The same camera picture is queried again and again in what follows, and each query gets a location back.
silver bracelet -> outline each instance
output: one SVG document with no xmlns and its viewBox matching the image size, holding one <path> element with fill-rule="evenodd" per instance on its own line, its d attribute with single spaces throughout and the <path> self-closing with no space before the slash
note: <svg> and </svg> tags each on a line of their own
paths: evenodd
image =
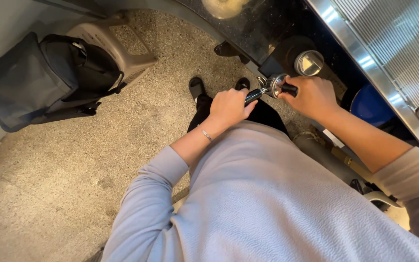
<svg viewBox="0 0 419 262">
<path fill-rule="evenodd" d="M 206 137 L 209 139 L 210 142 L 212 142 L 213 140 L 211 139 L 211 137 L 209 137 L 209 135 L 205 132 L 205 130 L 201 130 L 203 132 L 203 134 L 206 135 Z"/>
</svg>

speckled floor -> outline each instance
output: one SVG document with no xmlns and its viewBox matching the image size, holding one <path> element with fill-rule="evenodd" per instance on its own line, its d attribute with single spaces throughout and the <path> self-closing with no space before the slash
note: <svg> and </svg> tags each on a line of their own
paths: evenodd
<svg viewBox="0 0 419 262">
<path fill-rule="evenodd" d="M 195 112 L 188 80 L 200 76 L 210 95 L 242 76 L 235 58 L 189 23 L 151 10 L 131 13 L 159 59 L 97 116 L 29 126 L 0 146 L 0 261 L 83 261 L 108 239 L 119 201 L 138 168 L 185 134 Z M 131 50 L 132 35 L 114 28 Z M 281 101 L 265 98 L 295 135 L 311 126 Z M 185 195 L 188 176 L 174 189 Z"/>
</svg>

foot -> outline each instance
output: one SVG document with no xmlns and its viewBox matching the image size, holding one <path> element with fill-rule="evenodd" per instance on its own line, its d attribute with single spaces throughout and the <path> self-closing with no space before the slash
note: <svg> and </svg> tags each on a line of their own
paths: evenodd
<svg viewBox="0 0 419 262">
<path fill-rule="evenodd" d="M 241 91 L 244 88 L 250 90 L 250 80 L 248 80 L 246 77 L 239 79 L 236 83 L 236 86 L 234 87 L 234 89 L 237 91 Z"/>
<path fill-rule="evenodd" d="M 205 86 L 203 85 L 203 80 L 200 77 L 194 77 L 189 81 L 189 90 L 192 94 L 193 100 L 198 98 L 199 95 L 204 94 L 206 95 Z"/>
</svg>

light gray fleece sweater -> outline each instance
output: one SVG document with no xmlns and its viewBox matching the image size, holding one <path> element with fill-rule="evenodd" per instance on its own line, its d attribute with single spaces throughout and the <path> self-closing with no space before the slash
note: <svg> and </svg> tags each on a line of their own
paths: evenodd
<svg viewBox="0 0 419 262">
<path fill-rule="evenodd" d="M 213 141 L 172 214 L 188 169 L 166 147 L 139 170 L 103 261 L 419 261 L 418 148 L 375 174 L 404 201 L 412 233 L 264 125 L 243 121 Z"/>
</svg>

beige plastic stool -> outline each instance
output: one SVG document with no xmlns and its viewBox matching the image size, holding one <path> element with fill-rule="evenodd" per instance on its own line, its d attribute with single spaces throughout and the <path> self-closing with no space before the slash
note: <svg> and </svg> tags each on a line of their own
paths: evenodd
<svg viewBox="0 0 419 262">
<path fill-rule="evenodd" d="M 112 26 L 123 25 L 127 25 L 135 37 L 140 41 L 147 51 L 146 55 L 129 54 L 125 46 L 119 42 L 119 39 L 117 39 L 113 32 L 109 29 L 109 27 Z M 132 85 L 142 78 L 149 71 L 149 67 L 158 62 L 154 55 L 150 52 L 148 46 L 132 29 L 128 18 L 109 18 L 90 23 L 82 23 L 72 28 L 67 35 L 84 39 L 87 43 L 94 44 L 106 50 L 113 57 L 119 69 L 124 72 L 124 79 L 129 77 L 131 74 L 145 69 L 142 74 L 138 75 L 128 85 Z"/>
</svg>

